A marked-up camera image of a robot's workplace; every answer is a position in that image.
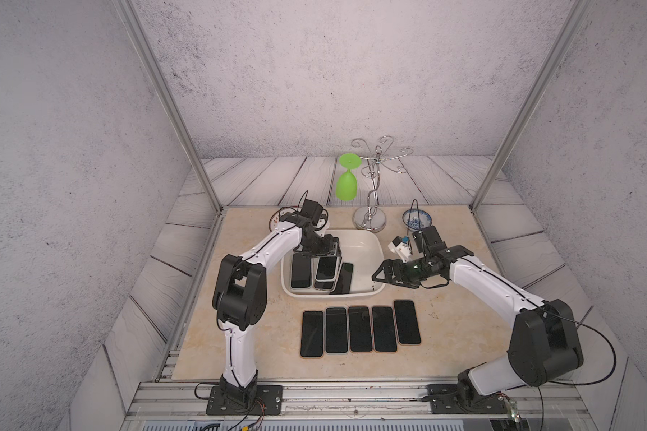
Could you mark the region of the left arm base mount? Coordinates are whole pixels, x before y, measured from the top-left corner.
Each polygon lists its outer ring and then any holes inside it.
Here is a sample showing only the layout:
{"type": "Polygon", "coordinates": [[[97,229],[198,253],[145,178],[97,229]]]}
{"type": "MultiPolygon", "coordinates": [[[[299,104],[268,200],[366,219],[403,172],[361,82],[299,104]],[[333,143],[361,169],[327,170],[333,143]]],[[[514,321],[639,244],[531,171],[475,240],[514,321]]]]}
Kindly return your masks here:
{"type": "Polygon", "coordinates": [[[247,413],[279,416],[282,401],[282,385],[250,384],[242,389],[230,384],[216,385],[211,388],[206,414],[210,417],[247,413]]]}

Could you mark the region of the black phone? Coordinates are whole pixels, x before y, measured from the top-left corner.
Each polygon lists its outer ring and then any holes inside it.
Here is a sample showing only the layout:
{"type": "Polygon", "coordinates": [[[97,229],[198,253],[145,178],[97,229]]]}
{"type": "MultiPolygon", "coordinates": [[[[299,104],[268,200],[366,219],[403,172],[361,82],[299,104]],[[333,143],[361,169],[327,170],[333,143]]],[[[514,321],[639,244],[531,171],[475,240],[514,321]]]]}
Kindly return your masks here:
{"type": "Polygon", "coordinates": [[[325,315],[322,311],[305,311],[302,317],[300,357],[321,357],[324,344],[325,315]]]}

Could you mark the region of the light green case phone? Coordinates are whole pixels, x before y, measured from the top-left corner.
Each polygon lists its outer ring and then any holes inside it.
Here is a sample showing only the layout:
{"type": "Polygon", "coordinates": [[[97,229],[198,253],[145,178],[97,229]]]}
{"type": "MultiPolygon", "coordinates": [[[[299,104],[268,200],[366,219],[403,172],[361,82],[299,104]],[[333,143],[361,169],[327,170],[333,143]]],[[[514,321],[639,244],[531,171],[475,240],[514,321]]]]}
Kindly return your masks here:
{"type": "Polygon", "coordinates": [[[330,307],[325,310],[325,352],[344,354],[349,350],[347,310],[330,307]]]}

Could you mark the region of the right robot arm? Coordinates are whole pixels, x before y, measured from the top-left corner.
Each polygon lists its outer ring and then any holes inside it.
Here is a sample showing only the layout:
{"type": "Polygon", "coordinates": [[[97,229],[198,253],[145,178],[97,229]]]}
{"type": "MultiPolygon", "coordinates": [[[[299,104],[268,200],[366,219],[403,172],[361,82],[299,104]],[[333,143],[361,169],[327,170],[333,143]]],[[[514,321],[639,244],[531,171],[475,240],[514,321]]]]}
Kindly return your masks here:
{"type": "Polygon", "coordinates": [[[384,260],[372,280],[417,289],[429,278],[444,278],[477,296],[512,329],[504,356],[459,374],[455,399],[462,409],[478,411],[501,391],[539,387],[583,365],[573,311],[566,302],[529,294],[465,246],[447,246],[435,226],[419,235],[422,257],[384,260]]]}

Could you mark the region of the pink case phone front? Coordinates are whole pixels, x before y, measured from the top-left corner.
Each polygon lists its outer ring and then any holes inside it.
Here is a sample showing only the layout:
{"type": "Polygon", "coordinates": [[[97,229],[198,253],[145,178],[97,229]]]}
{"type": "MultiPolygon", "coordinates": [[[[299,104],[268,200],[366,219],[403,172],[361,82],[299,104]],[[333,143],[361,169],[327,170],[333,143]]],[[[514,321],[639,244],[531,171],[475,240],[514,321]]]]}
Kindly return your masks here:
{"type": "Polygon", "coordinates": [[[374,348],[377,352],[397,352],[394,310],[390,306],[373,306],[374,348]]]}

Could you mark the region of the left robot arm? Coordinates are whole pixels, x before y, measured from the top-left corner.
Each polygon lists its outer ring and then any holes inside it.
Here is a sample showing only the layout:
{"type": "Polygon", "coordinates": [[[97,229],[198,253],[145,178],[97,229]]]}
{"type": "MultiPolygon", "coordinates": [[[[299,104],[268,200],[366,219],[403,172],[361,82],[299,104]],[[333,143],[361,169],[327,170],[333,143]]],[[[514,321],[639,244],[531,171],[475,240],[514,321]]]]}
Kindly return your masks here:
{"type": "Polygon", "coordinates": [[[217,326],[225,334],[226,367],[219,389],[228,396],[245,400],[255,394],[258,371],[252,328],[265,312],[272,268],[300,249],[307,258],[325,265],[321,280],[338,278],[341,247],[337,237],[324,232],[327,223],[324,207],[305,199],[300,208],[280,217],[275,228],[252,249],[221,260],[212,306],[217,311],[217,326]]]}

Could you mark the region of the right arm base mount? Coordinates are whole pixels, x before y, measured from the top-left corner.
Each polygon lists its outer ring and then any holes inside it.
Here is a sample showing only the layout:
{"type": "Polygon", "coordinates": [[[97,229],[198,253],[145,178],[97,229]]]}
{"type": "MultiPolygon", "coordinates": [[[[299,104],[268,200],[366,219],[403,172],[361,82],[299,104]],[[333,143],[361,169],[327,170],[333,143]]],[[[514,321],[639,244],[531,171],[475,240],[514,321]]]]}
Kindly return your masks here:
{"type": "Polygon", "coordinates": [[[430,404],[432,414],[505,415],[510,412],[508,402],[501,395],[484,396],[463,383],[430,384],[420,401],[430,404]]]}

